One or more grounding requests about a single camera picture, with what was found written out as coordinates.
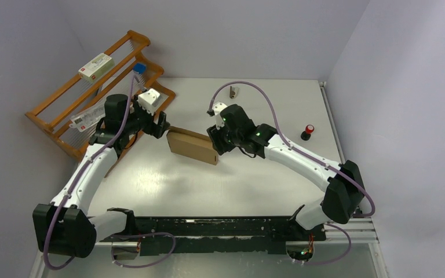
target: white table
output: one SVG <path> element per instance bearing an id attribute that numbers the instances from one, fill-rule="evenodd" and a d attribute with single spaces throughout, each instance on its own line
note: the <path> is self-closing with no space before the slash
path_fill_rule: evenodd
<path id="1" fill-rule="evenodd" d="M 210 98 L 221 85 L 233 80 L 160 78 L 162 85 L 177 93 L 166 110 L 168 122 L 206 134 L 206 129 L 214 125 L 214 118 L 206 114 Z M 269 95 L 279 125 L 288 138 L 318 155 L 340 161 L 317 81 L 245 81 L 255 83 Z M 238 103 L 256 125 L 274 126 L 264 98 L 249 86 L 239 87 L 236 99 L 229 99 L 227 88 L 218 100 L 228 105 Z M 300 134 L 308 124 L 314 125 L 315 132 L 309 141 L 303 141 Z M 250 159 L 235 150 L 221 156 L 219 164 L 213 166 L 171 153 L 164 137 L 156 140 L 142 136 L 104 179 L 89 215 L 101 214 L 110 207 L 131 209 L 136 216 L 292 215 L 300 205 L 321 196 L 323 192 L 311 182 L 277 163 Z M 316 251 L 316 261 L 334 257 L 345 247 L 325 244 L 318 248 L 321 250 Z M 374 272 L 367 245 L 355 245 L 353 252 L 336 264 L 308 269 L 283 261 L 282 255 L 219 253 L 174 254 L 149 269 L 127 270 L 110 263 L 109 250 L 95 248 L 87 259 L 77 259 L 61 272 L 50 272 L 48 277 L 275 277 L 282 272 L 314 273 L 316 277 L 334 273 L 342 277 L 371 277 L 366 273 Z M 142 257 L 128 263 L 146 261 L 153 258 Z M 341 269 L 345 266 L 346 276 Z"/>

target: blue object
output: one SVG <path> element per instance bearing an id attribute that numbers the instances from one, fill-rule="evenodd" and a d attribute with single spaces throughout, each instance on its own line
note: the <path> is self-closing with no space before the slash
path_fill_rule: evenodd
<path id="1" fill-rule="evenodd" d="M 143 74 L 143 73 L 145 72 L 146 68 L 147 68 L 146 65 L 141 64 L 141 63 L 137 63 L 137 64 L 134 66 L 134 71 L 135 71 L 137 74 Z"/>

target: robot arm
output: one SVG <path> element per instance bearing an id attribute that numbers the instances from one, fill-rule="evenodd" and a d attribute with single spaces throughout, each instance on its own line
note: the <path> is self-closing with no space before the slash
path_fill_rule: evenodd
<path id="1" fill-rule="evenodd" d="M 130 105 L 130 100 L 126 95 L 113 94 L 107 97 L 105 117 L 98 122 L 85 156 L 71 179 L 50 204 L 39 204 L 33 212 L 35 233 L 40 251 L 43 252 L 47 231 L 64 195 L 68 195 L 69 198 L 62 207 L 58 220 L 54 223 L 49 244 L 50 253 L 84 258 L 92 251 L 95 242 L 114 233 L 126 235 L 135 233 L 133 231 L 135 218 L 132 211 L 111 208 L 102 215 L 90 217 L 88 209 L 101 180 L 126 148 L 130 141 L 129 137 L 143 131 L 155 138 L 161 138 L 170 126 L 166 122 L 164 112 L 159 114 L 158 122 L 154 122 L 155 107 L 159 99 L 160 95 L 154 89 L 134 96 L 123 131 L 110 147 L 105 148 L 105 144 L 119 131 L 126 106 Z M 98 151 L 101 153 L 91 160 L 93 154 Z M 77 178 L 79 180 L 74 190 L 68 193 Z"/>
<path id="2" fill-rule="evenodd" d="M 290 145 L 306 152 L 315 159 L 323 161 L 327 166 L 321 166 L 292 150 L 282 140 L 277 130 L 267 124 L 255 126 L 248 118 L 243 108 L 233 104 L 226 106 L 217 102 L 212 107 L 216 124 L 208 128 L 207 132 L 213 143 L 213 148 L 224 154 L 240 148 L 246 153 L 264 159 L 278 162 L 313 182 L 321 191 L 324 198 L 311 204 L 301 206 L 293 215 L 296 221 L 306 230 L 333 220 L 346 224 L 356 210 L 364 195 L 350 182 L 328 169 L 333 166 L 363 186 L 359 168 L 354 162 L 338 162 L 323 158 L 284 137 Z"/>

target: red button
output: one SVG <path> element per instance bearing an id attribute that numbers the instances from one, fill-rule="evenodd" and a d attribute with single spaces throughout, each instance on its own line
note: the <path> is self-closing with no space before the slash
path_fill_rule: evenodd
<path id="1" fill-rule="evenodd" d="M 315 131 L 315 127 L 313 125 L 306 126 L 306 130 L 305 130 L 306 133 L 311 134 L 311 133 L 313 133 L 313 131 Z"/>

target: white wall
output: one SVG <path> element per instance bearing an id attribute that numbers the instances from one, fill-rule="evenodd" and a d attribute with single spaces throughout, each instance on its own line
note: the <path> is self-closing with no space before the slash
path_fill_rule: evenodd
<path id="1" fill-rule="evenodd" d="M 56 3 L 0 1 L 0 277 L 28 277 L 37 253 L 33 209 L 72 170 L 72 159 L 24 113 L 85 61 Z"/>
<path id="2" fill-rule="evenodd" d="M 320 79 L 369 0 L 61 0 L 92 58 L 128 29 L 166 76 Z"/>
<path id="3" fill-rule="evenodd" d="M 445 0 L 372 0 L 327 93 L 391 277 L 445 277 Z"/>

